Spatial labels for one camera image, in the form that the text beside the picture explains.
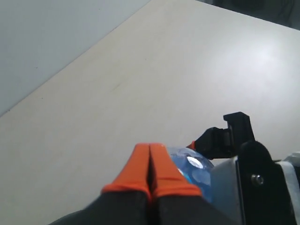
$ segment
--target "blue ball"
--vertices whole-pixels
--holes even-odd
[[[187,181],[197,185],[204,199],[211,203],[210,172],[214,165],[189,148],[168,148],[168,152],[180,173]]]

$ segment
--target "gray wall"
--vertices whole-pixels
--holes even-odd
[[[0,0],[0,116],[149,0]]]

